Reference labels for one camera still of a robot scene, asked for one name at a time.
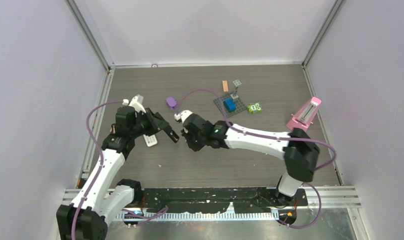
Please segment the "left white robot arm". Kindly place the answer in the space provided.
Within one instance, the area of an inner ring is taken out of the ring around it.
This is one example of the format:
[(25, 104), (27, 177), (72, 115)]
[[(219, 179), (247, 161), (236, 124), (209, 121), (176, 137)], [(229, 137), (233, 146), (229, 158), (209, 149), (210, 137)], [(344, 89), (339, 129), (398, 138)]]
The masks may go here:
[(108, 227), (122, 209), (137, 207), (143, 194), (138, 181), (124, 179), (112, 193), (110, 184), (135, 146), (136, 138), (164, 131), (177, 143), (178, 135), (158, 113), (137, 104), (118, 108), (109, 135), (96, 148), (99, 160), (80, 192), (69, 204), (62, 204), (56, 218), (63, 240), (104, 240)]

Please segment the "beige remote control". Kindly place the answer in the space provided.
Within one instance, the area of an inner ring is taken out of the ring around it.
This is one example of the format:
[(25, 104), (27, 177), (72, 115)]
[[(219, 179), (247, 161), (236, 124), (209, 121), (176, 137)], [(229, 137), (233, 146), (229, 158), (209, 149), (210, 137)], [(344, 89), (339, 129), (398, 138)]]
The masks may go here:
[(145, 143), (146, 143), (147, 147), (153, 147), (158, 143), (155, 134), (153, 134), (153, 135), (145, 135), (144, 134), (143, 137), (144, 137), (144, 140), (145, 140)]

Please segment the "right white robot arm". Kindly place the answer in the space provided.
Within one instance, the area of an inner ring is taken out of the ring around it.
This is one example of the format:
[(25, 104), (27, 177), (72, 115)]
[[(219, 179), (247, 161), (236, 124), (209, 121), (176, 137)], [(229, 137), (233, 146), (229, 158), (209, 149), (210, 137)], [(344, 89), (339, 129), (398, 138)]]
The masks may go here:
[(286, 172), (280, 177), (273, 197), (279, 205), (292, 203), (298, 188), (313, 180), (320, 149), (300, 128), (268, 132), (223, 120), (211, 123), (189, 110), (176, 113), (174, 119), (182, 124), (182, 136), (195, 152), (205, 146), (244, 149), (283, 160)]

